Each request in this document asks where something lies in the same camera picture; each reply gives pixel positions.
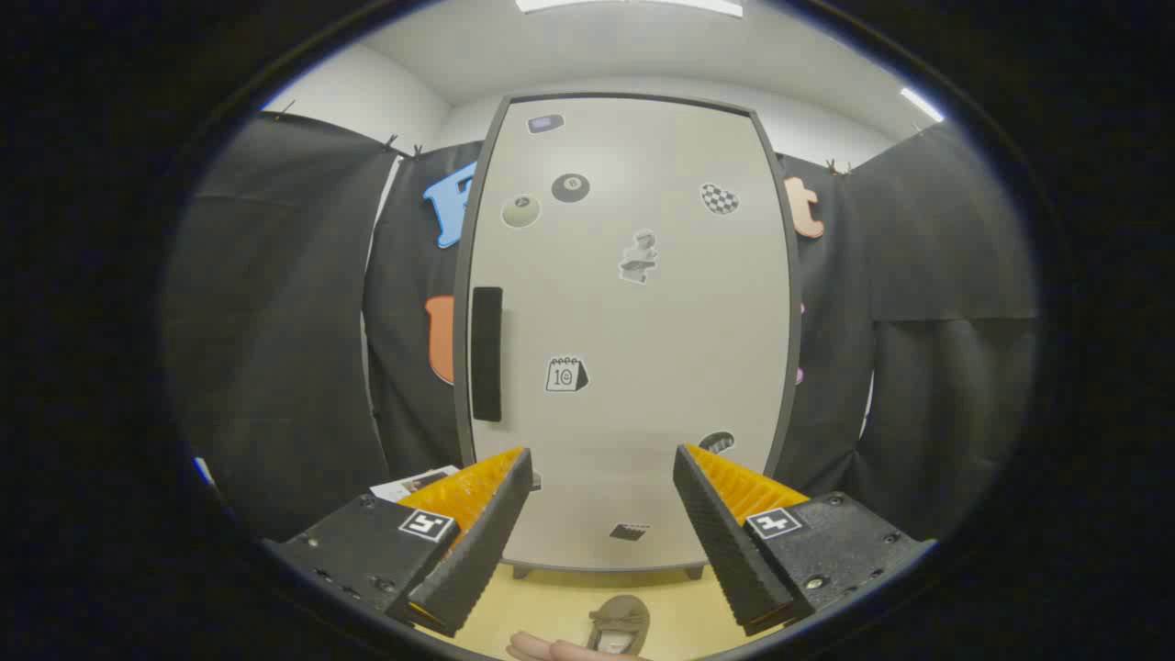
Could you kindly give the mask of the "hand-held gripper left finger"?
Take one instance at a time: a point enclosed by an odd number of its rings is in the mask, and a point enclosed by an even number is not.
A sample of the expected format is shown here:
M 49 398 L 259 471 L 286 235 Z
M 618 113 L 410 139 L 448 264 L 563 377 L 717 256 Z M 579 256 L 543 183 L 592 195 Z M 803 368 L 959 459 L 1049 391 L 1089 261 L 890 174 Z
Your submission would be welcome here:
M 486 591 L 530 493 L 532 452 L 508 448 L 397 501 L 360 495 L 266 547 L 348 611 L 454 638 Z

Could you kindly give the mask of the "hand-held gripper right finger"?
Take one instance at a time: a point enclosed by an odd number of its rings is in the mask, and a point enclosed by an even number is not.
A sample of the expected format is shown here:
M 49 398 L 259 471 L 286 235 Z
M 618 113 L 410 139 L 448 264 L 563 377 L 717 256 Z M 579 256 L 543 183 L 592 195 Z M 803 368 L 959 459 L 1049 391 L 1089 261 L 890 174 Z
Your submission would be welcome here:
M 807 497 L 691 444 L 673 485 L 747 635 L 860 596 L 935 546 L 844 492 Z

